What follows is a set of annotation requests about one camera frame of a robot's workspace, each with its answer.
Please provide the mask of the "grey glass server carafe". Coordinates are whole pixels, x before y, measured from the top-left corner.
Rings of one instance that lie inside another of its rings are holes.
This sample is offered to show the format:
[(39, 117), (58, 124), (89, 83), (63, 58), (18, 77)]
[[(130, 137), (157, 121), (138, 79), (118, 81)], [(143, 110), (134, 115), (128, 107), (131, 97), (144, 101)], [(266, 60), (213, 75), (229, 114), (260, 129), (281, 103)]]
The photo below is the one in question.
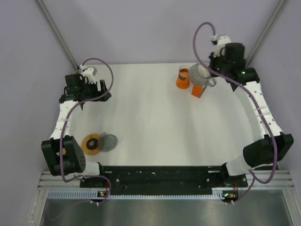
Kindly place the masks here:
[(196, 63), (189, 68), (188, 75), (193, 85), (214, 87), (217, 83), (210, 72), (199, 63)]

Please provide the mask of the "orange filter box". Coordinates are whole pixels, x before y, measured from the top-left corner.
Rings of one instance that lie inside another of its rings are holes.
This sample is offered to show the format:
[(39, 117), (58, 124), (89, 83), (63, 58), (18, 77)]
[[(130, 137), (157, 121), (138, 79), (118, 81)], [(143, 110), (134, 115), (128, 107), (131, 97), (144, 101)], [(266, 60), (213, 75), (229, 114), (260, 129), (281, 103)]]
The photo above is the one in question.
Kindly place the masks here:
[(192, 87), (191, 94), (194, 97), (201, 98), (201, 96), (204, 93), (205, 89), (206, 89), (206, 85), (195, 85), (194, 84), (193, 87)]

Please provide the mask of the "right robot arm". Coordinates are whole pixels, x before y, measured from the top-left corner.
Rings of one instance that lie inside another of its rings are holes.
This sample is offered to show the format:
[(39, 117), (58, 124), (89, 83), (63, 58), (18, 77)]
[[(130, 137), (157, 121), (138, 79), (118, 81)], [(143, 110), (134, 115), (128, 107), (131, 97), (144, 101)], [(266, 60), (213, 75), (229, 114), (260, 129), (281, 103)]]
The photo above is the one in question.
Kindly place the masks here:
[(237, 176), (256, 167), (283, 160), (294, 139), (278, 126), (265, 101), (256, 70), (246, 66), (245, 47), (241, 43), (217, 44), (209, 56), (210, 68), (232, 79), (231, 88), (242, 104), (250, 123), (253, 143), (243, 148), (242, 154), (222, 166), (220, 182), (231, 186)]

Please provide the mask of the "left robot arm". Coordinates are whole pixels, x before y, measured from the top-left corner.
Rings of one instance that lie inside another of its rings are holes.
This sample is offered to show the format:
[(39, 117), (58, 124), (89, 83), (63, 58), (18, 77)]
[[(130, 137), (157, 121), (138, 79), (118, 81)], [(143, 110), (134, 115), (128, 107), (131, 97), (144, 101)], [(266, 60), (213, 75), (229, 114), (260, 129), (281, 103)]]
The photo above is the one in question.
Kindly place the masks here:
[(100, 164), (87, 161), (80, 145), (74, 137), (83, 101), (101, 97), (105, 102), (111, 97), (104, 80), (96, 81), (95, 74), (85, 70), (82, 73), (65, 76), (66, 86), (59, 99), (60, 112), (55, 129), (48, 140), (41, 143), (48, 169), (52, 176), (91, 175), (95, 186), (103, 186), (107, 176), (100, 171)]

